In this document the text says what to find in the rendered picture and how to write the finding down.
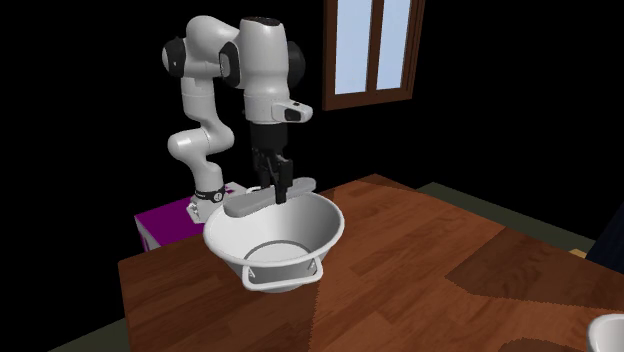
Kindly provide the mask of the brown framed window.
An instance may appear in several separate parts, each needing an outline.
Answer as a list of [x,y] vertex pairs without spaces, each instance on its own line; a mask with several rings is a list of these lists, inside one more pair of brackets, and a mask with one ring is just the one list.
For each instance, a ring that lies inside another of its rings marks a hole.
[[426,0],[324,0],[325,111],[410,100]]

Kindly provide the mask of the brown wooden table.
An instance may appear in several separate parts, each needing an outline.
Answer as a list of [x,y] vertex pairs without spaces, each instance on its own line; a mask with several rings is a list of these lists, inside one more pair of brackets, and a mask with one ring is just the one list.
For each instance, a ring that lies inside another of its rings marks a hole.
[[322,192],[345,219],[312,284],[245,289],[201,236],[118,265],[131,352],[586,352],[624,275],[388,178]]

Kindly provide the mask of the purple robot stand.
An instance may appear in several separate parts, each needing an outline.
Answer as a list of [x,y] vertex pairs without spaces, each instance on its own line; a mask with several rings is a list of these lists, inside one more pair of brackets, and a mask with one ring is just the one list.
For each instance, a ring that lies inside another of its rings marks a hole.
[[153,250],[200,234],[207,218],[198,217],[198,203],[207,201],[210,204],[221,204],[229,196],[238,194],[237,190],[224,185],[217,191],[196,192],[192,197],[136,215],[135,221],[144,250]]

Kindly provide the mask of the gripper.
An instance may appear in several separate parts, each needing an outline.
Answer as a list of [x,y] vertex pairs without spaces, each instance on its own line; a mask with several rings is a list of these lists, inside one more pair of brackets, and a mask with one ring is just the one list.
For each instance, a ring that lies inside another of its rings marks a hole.
[[253,168],[258,175],[261,189],[272,184],[275,186],[275,200],[283,204],[287,200],[287,191],[293,185],[293,161],[275,154],[271,161],[262,150],[282,153],[288,144],[288,126],[285,123],[257,124],[250,123]]

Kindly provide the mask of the small white bowl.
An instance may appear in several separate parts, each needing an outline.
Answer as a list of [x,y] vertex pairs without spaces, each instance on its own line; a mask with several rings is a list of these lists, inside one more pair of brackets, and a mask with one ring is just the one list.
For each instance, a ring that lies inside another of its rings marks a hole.
[[624,352],[624,314],[596,317],[587,328],[587,352]]

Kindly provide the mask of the grey flat oblong bar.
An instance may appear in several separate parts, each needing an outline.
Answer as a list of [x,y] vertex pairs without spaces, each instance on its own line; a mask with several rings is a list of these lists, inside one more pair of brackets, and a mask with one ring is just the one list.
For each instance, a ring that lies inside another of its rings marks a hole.
[[275,186],[260,189],[244,195],[233,197],[223,204],[225,214],[233,218],[246,217],[263,208],[283,204],[287,200],[316,189],[316,180],[300,177],[292,181],[285,192],[278,191]]

